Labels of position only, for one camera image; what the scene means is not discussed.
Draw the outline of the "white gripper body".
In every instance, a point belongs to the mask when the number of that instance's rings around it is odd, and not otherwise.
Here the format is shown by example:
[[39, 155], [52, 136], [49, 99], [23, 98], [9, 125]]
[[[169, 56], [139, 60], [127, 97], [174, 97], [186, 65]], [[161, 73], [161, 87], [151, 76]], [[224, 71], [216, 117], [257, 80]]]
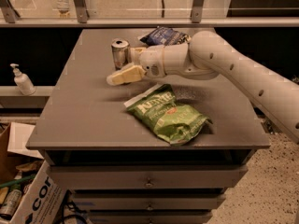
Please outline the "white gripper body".
[[151, 46], [141, 52], [139, 63], [145, 69], [147, 77], [162, 78], [165, 76], [163, 51], [163, 46]]

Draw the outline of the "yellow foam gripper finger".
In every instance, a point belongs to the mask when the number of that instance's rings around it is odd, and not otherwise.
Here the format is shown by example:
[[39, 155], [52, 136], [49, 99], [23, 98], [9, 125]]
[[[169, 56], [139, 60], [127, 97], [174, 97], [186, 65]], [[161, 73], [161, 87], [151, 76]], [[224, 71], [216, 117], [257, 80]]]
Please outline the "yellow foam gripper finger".
[[111, 86], [137, 82], [143, 79], [146, 71], [141, 65], [134, 63], [126, 64], [121, 70], [115, 71], [107, 77], [107, 83]]
[[146, 50], [146, 47], [130, 48], [130, 58], [132, 63], [139, 63], [141, 53]]

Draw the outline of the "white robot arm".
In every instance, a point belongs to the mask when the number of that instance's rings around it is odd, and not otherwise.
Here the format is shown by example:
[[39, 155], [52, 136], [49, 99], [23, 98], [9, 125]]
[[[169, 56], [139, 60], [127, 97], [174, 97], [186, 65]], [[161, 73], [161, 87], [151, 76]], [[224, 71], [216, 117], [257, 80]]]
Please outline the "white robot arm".
[[299, 143], [299, 85], [256, 63], [208, 30], [190, 42], [130, 50], [132, 62], [107, 77], [112, 86], [138, 82], [144, 77], [177, 75], [188, 79], [230, 80], [291, 140]]

